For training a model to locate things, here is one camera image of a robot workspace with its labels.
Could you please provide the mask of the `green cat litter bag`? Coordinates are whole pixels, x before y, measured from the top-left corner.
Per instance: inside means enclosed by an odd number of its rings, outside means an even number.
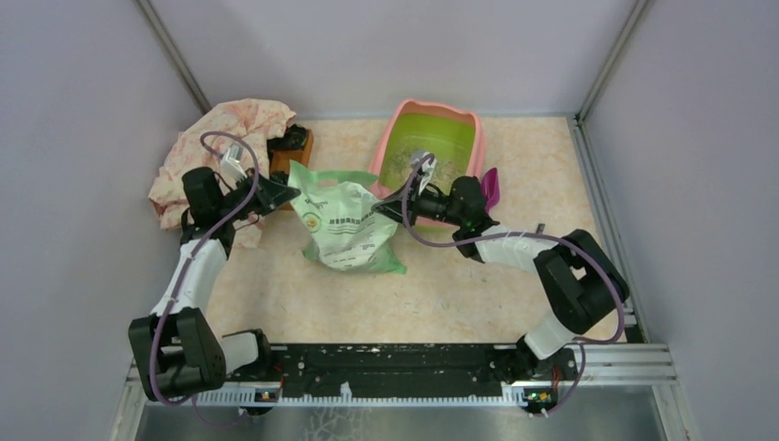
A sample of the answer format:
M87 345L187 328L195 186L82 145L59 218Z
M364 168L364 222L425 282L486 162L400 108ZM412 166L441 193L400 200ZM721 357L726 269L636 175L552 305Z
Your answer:
M404 274L391 239L398 224L378 215L370 191L378 177L365 171L312 171L289 163L288 185L300 195L290 205L310 234L303 256L332 270Z

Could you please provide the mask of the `magenta plastic litter scoop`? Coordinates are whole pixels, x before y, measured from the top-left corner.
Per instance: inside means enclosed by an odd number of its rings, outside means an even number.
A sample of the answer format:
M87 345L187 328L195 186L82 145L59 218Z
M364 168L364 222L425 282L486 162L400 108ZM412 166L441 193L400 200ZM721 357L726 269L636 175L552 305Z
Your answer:
M489 169L480 181L480 189L485 197L485 209L490 212L501 200L499 171L496 167Z

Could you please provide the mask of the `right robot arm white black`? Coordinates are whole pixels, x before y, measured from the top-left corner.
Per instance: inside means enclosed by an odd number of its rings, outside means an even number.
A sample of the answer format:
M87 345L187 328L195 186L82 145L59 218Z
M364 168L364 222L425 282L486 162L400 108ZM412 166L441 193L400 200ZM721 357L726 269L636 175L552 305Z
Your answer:
M407 228L420 218L454 225L451 244L467 259L539 277L551 311L517 344L517 366L530 379L542 378L565 345L587 341L586 334L607 315L617 318L609 343L625 331L627 283L593 236L585 230L556 237L507 229L490 217L475 177L457 178L444 193L413 175L372 210Z

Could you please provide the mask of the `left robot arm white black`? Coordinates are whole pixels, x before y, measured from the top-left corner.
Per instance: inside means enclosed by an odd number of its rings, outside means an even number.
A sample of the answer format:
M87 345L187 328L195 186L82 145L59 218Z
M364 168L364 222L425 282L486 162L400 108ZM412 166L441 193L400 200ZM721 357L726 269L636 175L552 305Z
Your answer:
M234 222L264 217L300 194L255 172L223 192L217 173L206 166L186 172L182 182L189 206L174 275L150 314L133 320L128 330L144 392L163 404L218 390L240 369L254 380L273 373L276 357L261 330L218 337L205 309L231 256Z

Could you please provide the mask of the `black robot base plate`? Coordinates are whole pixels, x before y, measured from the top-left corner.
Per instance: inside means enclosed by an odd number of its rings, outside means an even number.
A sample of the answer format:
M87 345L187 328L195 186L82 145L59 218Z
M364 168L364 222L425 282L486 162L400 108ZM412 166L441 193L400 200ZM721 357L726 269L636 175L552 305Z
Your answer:
M359 399L497 398L506 386L540 387L576 377L571 349L534 361L514 344L287 344L228 378L279 382L285 398L330 398L349 391Z

